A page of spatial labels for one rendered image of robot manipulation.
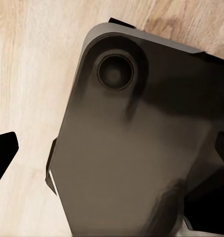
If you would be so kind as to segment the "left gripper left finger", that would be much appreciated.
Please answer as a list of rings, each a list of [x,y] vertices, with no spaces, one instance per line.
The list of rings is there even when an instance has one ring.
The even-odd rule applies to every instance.
[[[0,135],[0,179],[6,172],[18,150],[18,140],[14,131]]]

